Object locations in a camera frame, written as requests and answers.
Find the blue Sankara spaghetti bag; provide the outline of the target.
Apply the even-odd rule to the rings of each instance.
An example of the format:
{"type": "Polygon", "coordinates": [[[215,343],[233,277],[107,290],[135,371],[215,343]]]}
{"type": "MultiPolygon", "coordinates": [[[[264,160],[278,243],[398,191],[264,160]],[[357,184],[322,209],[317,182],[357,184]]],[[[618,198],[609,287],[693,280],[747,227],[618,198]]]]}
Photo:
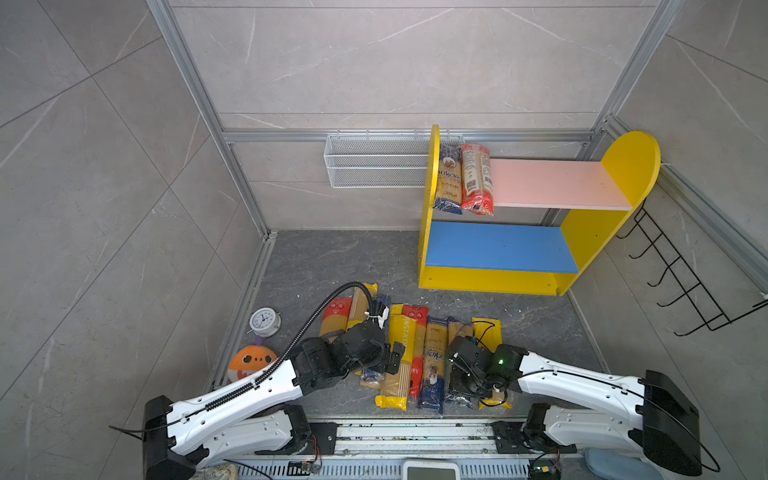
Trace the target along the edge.
{"type": "Polygon", "coordinates": [[[461,147],[441,145],[434,208],[450,214],[462,214],[461,147]]]}

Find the yellow end spaghetti bag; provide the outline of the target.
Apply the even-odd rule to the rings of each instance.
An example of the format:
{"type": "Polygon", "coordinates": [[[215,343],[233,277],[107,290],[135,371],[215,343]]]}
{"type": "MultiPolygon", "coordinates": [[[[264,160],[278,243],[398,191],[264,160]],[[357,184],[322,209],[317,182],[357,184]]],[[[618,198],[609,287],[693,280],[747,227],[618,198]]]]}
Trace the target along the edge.
{"type": "MultiPolygon", "coordinates": [[[[499,320],[489,318],[472,318],[474,336],[491,353],[494,353],[502,344],[502,325],[499,320]]],[[[479,409],[501,407],[511,410],[511,400],[507,392],[494,391],[488,398],[479,401],[479,409]]]]}

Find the dark blue end spaghetti bag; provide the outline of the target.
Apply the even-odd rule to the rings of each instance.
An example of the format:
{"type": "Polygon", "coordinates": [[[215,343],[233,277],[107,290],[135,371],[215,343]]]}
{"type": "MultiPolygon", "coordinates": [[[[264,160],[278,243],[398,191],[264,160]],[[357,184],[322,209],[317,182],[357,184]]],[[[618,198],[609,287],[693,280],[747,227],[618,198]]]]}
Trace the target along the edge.
{"type": "Polygon", "coordinates": [[[451,343],[457,338],[457,337],[470,337],[474,330],[473,326],[471,324],[462,322],[454,317],[448,317],[448,346],[446,350],[446,365],[445,365],[445,381],[446,381],[446,388],[445,388],[445,402],[457,406],[467,407],[470,409],[474,409],[472,400],[463,393],[456,393],[454,387],[456,386],[456,382],[454,380],[454,366],[453,366],[453,355],[454,355],[454,349],[451,346],[451,343]]]}

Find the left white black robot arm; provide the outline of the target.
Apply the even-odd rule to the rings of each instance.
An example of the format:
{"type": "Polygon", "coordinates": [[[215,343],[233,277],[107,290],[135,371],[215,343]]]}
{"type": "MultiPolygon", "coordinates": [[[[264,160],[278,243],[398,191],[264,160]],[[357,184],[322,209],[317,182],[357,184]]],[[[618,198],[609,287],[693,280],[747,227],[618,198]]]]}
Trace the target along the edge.
{"type": "Polygon", "coordinates": [[[143,476],[190,479],[236,454],[300,451],[312,430],[297,399],[362,368],[395,374],[405,351],[366,320],[334,341],[304,339],[285,358],[218,391],[176,402],[156,397],[144,409],[143,476]]]}

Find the red label spaghetti bag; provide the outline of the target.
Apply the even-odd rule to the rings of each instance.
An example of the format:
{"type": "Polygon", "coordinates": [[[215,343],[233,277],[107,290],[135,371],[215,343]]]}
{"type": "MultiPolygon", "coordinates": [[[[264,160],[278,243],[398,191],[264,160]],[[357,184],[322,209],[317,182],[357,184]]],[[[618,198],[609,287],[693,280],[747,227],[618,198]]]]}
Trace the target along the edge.
{"type": "Polygon", "coordinates": [[[463,210],[476,215],[494,214],[490,151],[478,144],[464,143],[462,154],[463,210]]]}

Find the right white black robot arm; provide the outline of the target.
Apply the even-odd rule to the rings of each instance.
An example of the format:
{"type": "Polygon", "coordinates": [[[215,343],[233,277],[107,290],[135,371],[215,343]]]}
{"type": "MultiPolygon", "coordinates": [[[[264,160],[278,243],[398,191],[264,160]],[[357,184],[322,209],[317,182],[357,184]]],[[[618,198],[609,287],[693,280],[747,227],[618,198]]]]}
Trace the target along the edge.
{"type": "Polygon", "coordinates": [[[494,393],[539,395],[571,403],[564,409],[544,401],[530,407],[518,432],[497,425],[501,441],[519,442],[541,453],[567,448],[642,454],[668,471],[699,476],[699,412],[665,374],[642,377],[590,371],[501,344],[489,350],[476,337],[458,336],[448,347],[452,391],[474,400],[494,393]]]}

